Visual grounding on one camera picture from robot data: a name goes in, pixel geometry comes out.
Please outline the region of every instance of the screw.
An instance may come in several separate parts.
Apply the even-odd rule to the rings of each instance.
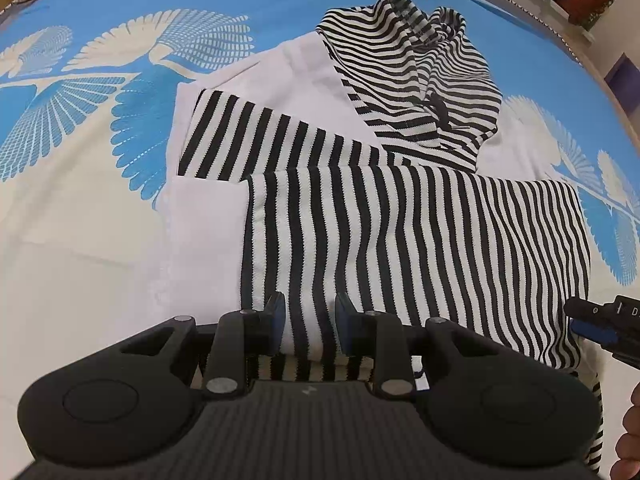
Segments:
[[[212,394],[230,394],[236,389],[238,389],[238,383],[230,377],[216,377],[207,382],[207,390]]]
[[[399,397],[411,393],[414,386],[404,379],[389,379],[383,382],[380,388],[387,395]]]

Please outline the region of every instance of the striped shirt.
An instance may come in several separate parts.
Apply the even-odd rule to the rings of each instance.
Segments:
[[[575,370],[580,348],[562,306],[587,296],[590,272],[577,193],[475,173],[501,95],[464,18],[379,0],[330,10],[318,33],[382,149],[207,89],[178,164],[181,176],[248,182],[241,304],[262,309],[275,291],[287,299],[281,355],[250,372],[366,378],[370,360],[340,354],[337,292],[405,324],[447,317]]]

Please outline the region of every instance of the garment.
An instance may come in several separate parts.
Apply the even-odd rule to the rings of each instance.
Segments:
[[[367,377],[370,360],[340,355],[337,291],[575,370],[561,308],[588,291],[580,205],[562,182],[477,173],[500,103],[464,19],[409,0],[331,10],[317,33],[181,86],[155,307],[215,322],[283,292],[283,355],[250,364],[261,377]]]
[[[248,179],[241,304],[286,295],[284,353],[328,361],[332,376],[328,313],[345,291],[405,324],[444,316],[551,366],[577,365],[564,322],[542,307],[586,294],[570,186],[415,165],[220,91],[203,92],[194,117],[178,174]]]

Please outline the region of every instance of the human hand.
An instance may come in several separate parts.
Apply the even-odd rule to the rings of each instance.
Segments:
[[[616,444],[620,460],[611,468],[611,480],[630,480],[640,472],[640,383],[631,394],[631,403],[622,419],[626,433]]]

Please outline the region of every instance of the bed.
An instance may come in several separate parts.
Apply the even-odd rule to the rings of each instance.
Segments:
[[[37,377],[155,319],[127,291],[161,237],[155,211],[177,85],[314,29],[325,10],[376,0],[37,0],[0,24],[1,474],[30,456],[15,407]],[[554,140],[589,231],[590,299],[640,297],[640,165],[614,107],[563,42],[500,0],[452,7],[505,102]],[[129,333],[114,329],[127,326]],[[625,374],[629,384],[637,377]],[[603,470],[617,406],[607,390]]]

